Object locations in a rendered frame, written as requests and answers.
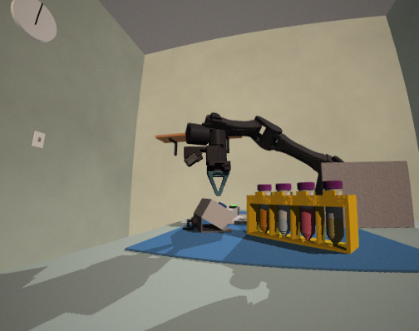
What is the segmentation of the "grey key desk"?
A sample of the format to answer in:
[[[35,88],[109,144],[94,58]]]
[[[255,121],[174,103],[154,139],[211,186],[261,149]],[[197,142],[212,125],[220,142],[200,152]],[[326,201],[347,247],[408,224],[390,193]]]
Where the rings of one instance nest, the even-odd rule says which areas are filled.
[[[226,227],[233,213],[221,202],[218,203],[212,199],[202,198],[194,212],[196,217],[187,220],[187,228],[182,229],[194,230],[194,228],[190,228],[191,222],[200,233],[233,232],[232,229]],[[203,219],[211,224],[202,225]]]

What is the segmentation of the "blue flat mat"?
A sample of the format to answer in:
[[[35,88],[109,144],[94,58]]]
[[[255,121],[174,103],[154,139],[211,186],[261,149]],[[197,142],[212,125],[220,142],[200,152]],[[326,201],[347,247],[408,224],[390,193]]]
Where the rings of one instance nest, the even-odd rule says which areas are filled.
[[[358,272],[419,273],[419,249],[358,229],[359,247],[351,254],[233,232],[200,233],[186,225],[125,250],[182,259],[252,266]]]

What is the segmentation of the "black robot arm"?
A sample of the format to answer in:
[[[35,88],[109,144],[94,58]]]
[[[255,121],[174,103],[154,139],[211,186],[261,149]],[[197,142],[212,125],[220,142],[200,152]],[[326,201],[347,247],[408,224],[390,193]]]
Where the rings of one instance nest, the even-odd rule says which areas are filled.
[[[202,125],[195,123],[187,124],[185,131],[186,143],[202,145],[184,146],[184,162],[188,167],[203,159],[202,152],[206,152],[206,165],[208,165],[208,161],[218,161],[219,146],[217,145],[220,145],[220,148],[226,146],[227,136],[251,137],[266,151],[275,150],[290,155],[307,164],[317,171],[317,173],[323,162],[344,162],[337,156],[324,155],[323,153],[318,153],[299,145],[283,134],[283,130],[280,127],[265,120],[261,116],[256,116],[251,121],[232,121],[222,118],[218,113],[212,112],[206,116],[205,123],[202,123]],[[259,133],[262,128],[261,125],[266,127],[263,135]],[[209,145],[206,146],[208,143]]]

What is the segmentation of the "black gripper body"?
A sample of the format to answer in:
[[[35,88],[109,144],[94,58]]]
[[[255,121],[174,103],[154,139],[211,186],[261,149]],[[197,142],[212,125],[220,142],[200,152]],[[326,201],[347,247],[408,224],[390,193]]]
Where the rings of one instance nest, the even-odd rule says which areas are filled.
[[[208,161],[207,171],[230,171],[231,163],[227,161],[227,150],[226,146],[219,146],[219,160],[218,161]]]

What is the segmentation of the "purple screw cap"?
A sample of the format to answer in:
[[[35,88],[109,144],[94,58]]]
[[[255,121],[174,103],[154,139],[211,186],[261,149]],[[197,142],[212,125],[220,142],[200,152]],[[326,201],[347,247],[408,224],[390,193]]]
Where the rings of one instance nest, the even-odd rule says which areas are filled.
[[[272,190],[271,185],[258,185],[258,190]]]
[[[276,184],[276,190],[291,190],[291,184]]]
[[[298,190],[315,190],[314,182],[299,182],[297,183]]]
[[[343,188],[342,180],[323,181],[323,189],[342,189],[342,188]]]

